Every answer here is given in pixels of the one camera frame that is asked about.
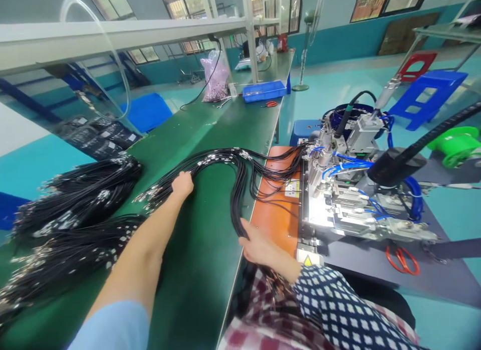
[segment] sticker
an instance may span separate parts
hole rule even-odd
[[[299,180],[290,180],[286,182],[284,195],[286,197],[299,198]]]
[[[324,258],[321,255],[303,249],[297,249],[296,258],[304,266],[324,265]]]
[[[312,261],[309,255],[307,255],[306,260],[303,263],[304,266],[312,266]]]

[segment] green workbench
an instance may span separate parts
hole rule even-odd
[[[287,80],[292,53],[274,55],[261,81]],[[259,65],[259,70],[266,66]],[[234,73],[238,84],[250,73]],[[142,178],[118,214],[141,213],[132,200],[187,156],[206,149],[243,147],[267,154],[281,106],[242,98],[222,109],[200,99],[179,111],[128,152],[143,164]],[[195,189],[179,215],[167,247],[150,327],[149,349],[215,348],[229,305],[241,247],[230,219],[230,192],[235,174],[228,165],[213,165],[199,174]],[[254,201],[244,196],[242,214],[250,218]],[[18,264],[9,262],[13,244],[0,248],[0,285]],[[107,271],[72,291],[25,310],[0,339],[1,349],[62,349],[73,339],[100,291]]]

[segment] blue chair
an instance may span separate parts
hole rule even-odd
[[[411,120],[407,130],[415,131],[423,123],[430,122],[438,114],[441,106],[466,79],[467,73],[432,71],[419,77],[389,110],[389,114]],[[418,102],[419,96],[426,88],[436,91],[425,102]]]
[[[127,104],[120,109],[125,112]],[[150,93],[134,99],[130,105],[128,119],[139,132],[148,133],[172,116],[169,106],[157,93]]]

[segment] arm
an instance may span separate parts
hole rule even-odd
[[[320,324],[331,343],[339,346],[343,341],[360,348],[359,344],[376,347],[376,341],[383,347],[400,343],[401,348],[417,348],[393,323],[366,304],[340,272],[323,266],[302,266],[248,221],[241,221],[249,236],[239,238],[245,258],[271,267],[288,280],[303,317]]]
[[[152,317],[155,289],[165,247],[184,200],[193,190],[189,172],[172,183],[173,192],[135,232],[120,255],[85,321],[102,307],[119,301],[143,305]]]

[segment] plaid shirt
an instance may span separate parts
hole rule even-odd
[[[237,316],[233,318],[219,343],[219,349],[332,350],[340,348],[326,339],[322,324],[316,323],[312,318],[310,321],[306,320],[301,315],[295,294],[273,295],[266,278],[254,266],[248,265],[244,278],[245,284],[252,283],[250,296],[246,297],[247,307],[242,319]],[[242,308],[242,292],[237,301],[239,302],[237,308]],[[386,317],[413,344],[418,344],[415,331],[399,316],[370,301],[365,303]]]

